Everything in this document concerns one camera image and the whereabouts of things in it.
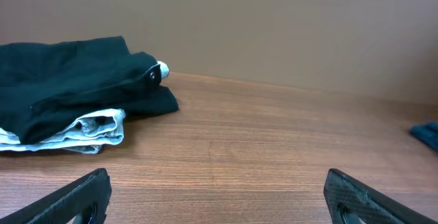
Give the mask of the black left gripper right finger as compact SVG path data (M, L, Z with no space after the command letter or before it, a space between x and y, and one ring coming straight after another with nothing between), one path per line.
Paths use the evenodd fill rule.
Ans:
M338 169L329 169L324 198L333 224L437 224Z

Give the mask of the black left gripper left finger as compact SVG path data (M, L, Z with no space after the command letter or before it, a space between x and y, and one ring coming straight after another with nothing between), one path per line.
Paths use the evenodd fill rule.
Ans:
M103 224L112 187L104 168L65 185L1 219L1 224Z

